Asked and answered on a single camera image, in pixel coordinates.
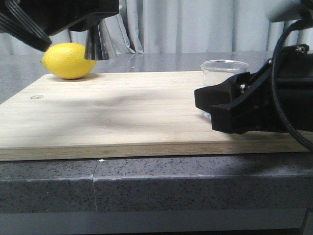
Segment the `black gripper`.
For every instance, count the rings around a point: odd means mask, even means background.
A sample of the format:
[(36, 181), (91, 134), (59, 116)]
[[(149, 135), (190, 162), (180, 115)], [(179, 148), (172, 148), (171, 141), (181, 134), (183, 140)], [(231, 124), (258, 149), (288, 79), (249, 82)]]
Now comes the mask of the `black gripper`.
[[(301, 131), (313, 130), (313, 55), (307, 44), (283, 47), (278, 62), (278, 100), (289, 122)], [(241, 94), (241, 85), (247, 84), (250, 72), (239, 73), (212, 86), (194, 90), (195, 106), (209, 110), (215, 131), (243, 134), (248, 131), (287, 132), (270, 98), (270, 62), (254, 74), (254, 82), (264, 80), (259, 89), (265, 108), (257, 112), (249, 101), (233, 101)]]
[(17, 0), (18, 6), (49, 36), (68, 29), (102, 36), (102, 20), (119, 13), (118, 0)]

